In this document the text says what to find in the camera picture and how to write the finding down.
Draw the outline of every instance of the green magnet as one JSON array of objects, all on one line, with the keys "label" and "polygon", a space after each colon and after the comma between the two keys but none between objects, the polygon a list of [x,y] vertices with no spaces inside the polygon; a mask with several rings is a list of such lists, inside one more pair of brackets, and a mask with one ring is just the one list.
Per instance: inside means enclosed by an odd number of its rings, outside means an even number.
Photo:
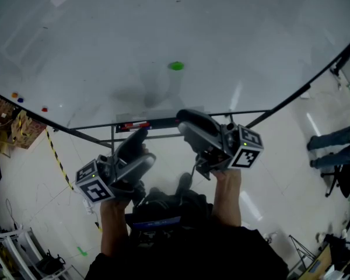
[{"label": "green magnet", "polygon": [[184,68],[184,63],[176,61],[169,64],[169,68],[173,71],[181,71]]},{"label": "green magnet", "polygon": [[82,256],[87,256],[87,252],[83,252],[82,248],[78,247],[79,252],[81,253]]}]

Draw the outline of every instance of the white floor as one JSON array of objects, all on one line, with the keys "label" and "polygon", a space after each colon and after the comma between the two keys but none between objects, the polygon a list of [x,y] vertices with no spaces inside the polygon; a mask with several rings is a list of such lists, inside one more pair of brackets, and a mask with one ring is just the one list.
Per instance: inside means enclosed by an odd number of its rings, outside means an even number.
[{"label": "white floor", "polygon": [[[263,138],[265,151],[253,169],[243,172],[241,189],[244,224],[262,234],[278,232],[272,247],[290,267],[298,261],[298,255],[288,235],[315,251],[316,233],[339,233],[349,207],[337,188],[329,198],[324,196],[327,184],[319,171],[309,167],[309,157],[314,154],[308,153],[305,146],[316,134],[310,120],[321,134],[350,124],[350,91],[344,87],[339,92],[335,80],[326,72],[312,84],[309,94],[310,99],[297,99],[254,127]],[[244,125],[257,116],[236,115],[234,120]],[[107,139],[110,129],[90,129],[86,133]],[[107,148],[63,132],[53,133],[50,129],[50,135],[71,180],[91,159],[109,154]],[[143,179],[147,191],[157,186],[173,193],[179,175],[191,170],[195,154],[182,138],[156,139],[146,144],[157,156],[154,167]],[[318,155],[328,151],[319,151]],[[0,225],[13,227],[5,206],[8,198],[14,219],[33,229],[43,249],[59,254],[86,274],[99,253],[101,233],[95,226],[96,216],[87,215],[82,196],[67,186],[45,133],[30,149],[15,149],[10,159],[1,156],[0,164]],[[193,190],[213,202],[214,189],[215,180],[202,179],[195,173]],[[88,255],[82,256],[77,247]]]}]

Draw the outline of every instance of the blue jeans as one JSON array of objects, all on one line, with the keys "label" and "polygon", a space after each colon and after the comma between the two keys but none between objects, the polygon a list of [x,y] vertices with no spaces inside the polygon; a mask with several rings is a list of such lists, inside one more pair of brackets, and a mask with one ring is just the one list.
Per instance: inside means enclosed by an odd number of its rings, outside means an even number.
[{"label": "blue jeans", "polygon": [[340,152],[334,155],[323,156],[314,160],[314,167],[318,169],[327,166],[350,164],[350,127],[341,129],[328,135],[313,137],[309,142],[309,150],[345,144],[349,145]]}]

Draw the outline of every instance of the forearm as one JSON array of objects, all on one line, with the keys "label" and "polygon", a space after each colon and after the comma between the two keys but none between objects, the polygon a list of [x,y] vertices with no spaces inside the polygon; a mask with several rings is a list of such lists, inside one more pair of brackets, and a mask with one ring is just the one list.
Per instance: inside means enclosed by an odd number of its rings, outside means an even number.
[{"label": "forearm", "polygon": [[101,253],[109,257],[121,254],[128,244],[128,232],[124,209],[106,207],[101,209],[103,235]]},{"label": "forearm", "polygon": [[241,187],[241,171],[219,172],[216,175],[212,217],[219,223],[228,226],[241,226],[239,196]]}]

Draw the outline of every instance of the brown box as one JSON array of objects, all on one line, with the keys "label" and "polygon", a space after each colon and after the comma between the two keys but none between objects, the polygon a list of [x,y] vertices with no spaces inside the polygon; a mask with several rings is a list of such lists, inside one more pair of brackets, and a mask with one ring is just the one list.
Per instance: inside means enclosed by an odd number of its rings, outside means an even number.
[{"label": "brown box", "polygon": [[22,110],[12,123],[13,144],[21,148],[29,148],[46,127],[46,124],[28,117],[26,111]]}]

